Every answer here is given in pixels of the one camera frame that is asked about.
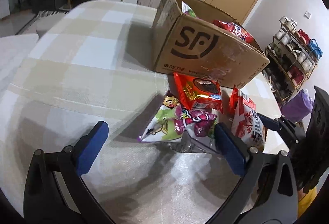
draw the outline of shoe rack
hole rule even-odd
[[[271,75],[268,75],[267,72],[263,72],[265,77],[269,80],[269,83],[273,87],[272,91],[274,93],[274,96],[279,104],[279,106],[284,105],[286,102],[289,101],[290,97],[294,95],[295,93],[298,93],[300,89],[302,88],[303,83],[308,80],[315,68],[317,68],[318,60],[316,56],[312,53],[312,51],[308,48],[308,46],[294,33],[291,32],[284,24],[281,23],[282,30],[285,31],[285,33],[288,33],[290,38],[292,39],[288,44],[283,44],[280,40],[278,40],[275,36],[273,36],[273,42],[265,48],[265,54],[270,60],[270,64],[276,65],[278,70],[281,71],[285,76],[285,82],[288,84],[288,90],[278,90],[276,88],[277,84],[273,82],[271,79]],[[294,45],[297,45],[297,51],[302,52],[306,58],[312,59],[312,64],[314,64],[313,68],[306,70],[305,67],[302,65],[302,62],[298,59],[298,54],[296,54],[296,49],[293,50],[291,47],[291,44],[294,43]],[[282,55],[278,56],[276,52],[274,51],[273,47],[279,48]],[[287,64],[283,64],[283,58],[282,56],[286,56],[291,62],[291,65],[287,66]],[[296,82],[294,77],[291,77],[291,69],[295,66],[298,68],[299,71],[302,72],[303,79],[299,82]]]

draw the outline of cardboard box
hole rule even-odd
[[[200,19],[182,13],[182,1]],[[154,70],[216,79],[229,88],[234,84],[237,88],[245,86],[269,60],[256,42],[242,41],[213,25],[214,19],[235,22],[228,14],[199,0],[161,0],[152,31]]]

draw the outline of red snack bag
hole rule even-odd
[[[230,113],[234,113],[231,126],[233,135],[242,139],[248,146],[255,146],[263,151],[265,145],[265,129],[256,113],[255,103],[242,91],[233,88],[229,102]]]
[[[215,19],[213,21],[213,24],[218,26],[219,28],[225,29],[225,30],[231,32],[232,34],[238,36],[240,39],[242,39],[246,43],[251,43],[255,40],[248,31],[246,31],[244,28],[240,27],[239,25],[234,24],[233,22],[226,23],[226,22]]]
[[[203,109],[192,109],[190,111],[183,109],[181,118],[175,119],[175,130],[178,134],[183,134],[187,125],[195,123],[195,136],[206,137],[216,118],[215,114],[208,113]]]
[[[256,104],[247,96],[245,95],[241,90],[237,89],[234,85],[233,91],[230,97],[229,101],[229,114],[234,115],[235,109],[237,106],[238,100],[241,99],[241,104],[245,104],[246,106],[256,110]]]
[[[180,102],[192,108],[215,109],[222,112],[222,95],[217,81],[205,80],[174,72]]]

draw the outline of beige checkered fabric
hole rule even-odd
[[[205,223],[232,191],[238,177],[224,160],[136,141],[173,83],[151,71],[155,13],[106,0],[81,4],[22,62],[0,102],[0,187],[19,213],[34,150],[74,145],[99,120],[109,138],[83,179],[117,223]],[[280,115],[262,75],[243,91],[260,113]],[[283,147],[277,137],[268,137],[268,152]]]

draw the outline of plastic wrapper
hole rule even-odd
[[[214,138],[214,127],[218,122],[218,114],[217,110],[212,109],[211,113],[215,114],[217,118],[214,121],[203,122],[200,126],[200,123],[195,123],[192,125],[188,125],[183,133],[182,139],[180,142],[171,142],[169,143],[169,147],[176,151],[182,153],[210,153],[213,155],[220,155],[220,152],[216,149],[215,138]],[[198,131],[206,128],[204,132],[198,134]]]
[[[195,78],[174,72],[180,102],[189,110],[215,109],[222,112],[222,95],[218,81]]]
[[[213,139],[217,118],[217,114],[205,109],[182,108],[178,99],[167,93],[163,104],[138,140],[140,142],[178,142],[187,131],[195,140],[205,142],[202,138]]]
[[[255,40],[248,31],[233,22],[226,23],[216,19],[213,21],[213,24],[231,32],[246,43],[251,43]]]
[[[196,14],[193,12],[192,8],[189,7],[189,5],[187,5],[187,4],[184,3],[183,1],[182,1],[182,12],[183,12],[184,14],[187,14],[187,15],[189,15],[189,16],[192,16],[192,17],[197,18]]]
[[[282,106],[281,112],[285,118],[296,123],[312,112],[313,99],[308,90],[301,90],[294,98]]]
[[[265,146],[265,128],[255,111],[256,105],[247,95],[236,88],[233,89],[232,96],[232,104],[235,104],[235,100],[237,100],[231,126],[233,135],[241,138],[248,147],[255,146],[260,151],[263,151]]]

